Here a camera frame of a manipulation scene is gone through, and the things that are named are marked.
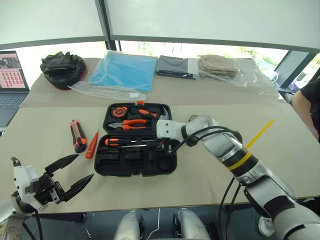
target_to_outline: person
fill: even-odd
[[[310,81],[293,96],[293,109],[319,141],[320,135],[320,76]]]

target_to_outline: window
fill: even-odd
[[[311,62],[303,69],[303,71],[293,80],[289,88],[293,91],[302,89],[311,78],[315,75],[316,71],[320,68],[320,53],[318,53]]]
[[[274,69],[288,52],[262,47],[173,42],[120,41],[120,44],[122,52],[128,54],[157,57],[165,55],[178,58],[196,58],[198,55],[214,54],[228,58],[253,58],[261,72],[271,79],[274,77]]]
[[[6,51],[12,50],[16,51],[26,82],[29,88],[31,88],[41,74],[41,59],[44,59],[47,55],[62,51],[64,54],[70,52],[70,54],[75,54],[82,58],[103,58],[105,56],[106,44],[104,41],[77,42],[21,47],[8,49]]]

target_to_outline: folded beige fabric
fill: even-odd
[[[198,65],[203,71],[210,74],[234,76],[239,71],[235,60],[219,55],[200,55]]]

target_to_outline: black tool case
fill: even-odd
[[[125,113],[123,111],[119,113],[119,109],[126,109],[126,111]],[[137,113],[139,110],[147,110],[152,113],[152,116]],[[177,154],[171,154],[171,151],[179,142],[157,138],[157,121],[160,117],[161,119],[172,120],[168,105],[144,103],[142,101],[110,105],[103,122],[103,128],[108,134],[99,140],[94,161],[95,171],[103,176],[118,177],[130,177],[139,174],[146,177],[172,173],[177,167]],[[146,119],[146,124],[136,123],[132,127],[145,128],[123,130],[121,127],[113,128],[109,126],[112,123],[122,123],[124,120],[136,119]],[[148,146],[110,146],[110,139],[130,141],[125,146],[144,145],[146,143]]]

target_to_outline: white label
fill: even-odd
[[[131,99],[136,99],[139,97],[139,93],[138,92],[130,92],[130,98]]]
[[[188,58],[188,73],[199,75],[197,58]]]

